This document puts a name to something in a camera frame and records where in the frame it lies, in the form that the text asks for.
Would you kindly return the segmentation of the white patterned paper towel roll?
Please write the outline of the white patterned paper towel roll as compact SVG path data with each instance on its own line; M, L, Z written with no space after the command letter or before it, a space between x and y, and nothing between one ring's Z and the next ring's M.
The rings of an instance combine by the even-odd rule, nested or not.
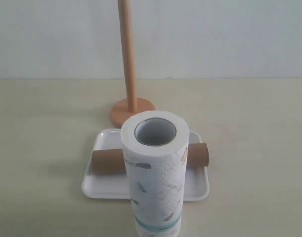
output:
M167 111L146 111L121 128L133 217L140 237L176 237L181 227L189 128Z

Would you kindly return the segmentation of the brown cardboard tube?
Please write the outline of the brown cardboard tube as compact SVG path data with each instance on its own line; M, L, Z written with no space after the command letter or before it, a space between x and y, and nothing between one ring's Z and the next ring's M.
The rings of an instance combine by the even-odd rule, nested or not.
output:
M91 154L91 171L95 175L125 173L125 159L122 149L96 150ZM195 169L209 165L209 151L206 143L188 146L187 168Z

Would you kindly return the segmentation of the orange paper towel holder stand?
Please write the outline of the orange paper towel holder stand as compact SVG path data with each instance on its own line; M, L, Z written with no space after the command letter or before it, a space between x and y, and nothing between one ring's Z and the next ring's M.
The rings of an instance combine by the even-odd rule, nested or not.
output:
M136 92L135 57L129 0L118 1L118 13L127 97L112 106L110 119L116 128L121 128L123 123L131 116L144 111L152 111L155 106L149 100L139 98Z

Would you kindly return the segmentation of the white rectangular plastic tray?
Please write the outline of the white rectangular plastic tray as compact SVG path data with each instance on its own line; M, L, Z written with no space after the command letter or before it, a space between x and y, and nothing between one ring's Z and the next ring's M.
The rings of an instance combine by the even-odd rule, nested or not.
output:
M121 147L120 130L109 128L96 136L93 150L117 149ZM92 172L91 158L82 180L82 192L89 198L130 199L128 179L124 173L96 175ZM184 187L184 201L204 200L210 192L206 167L187 168Z

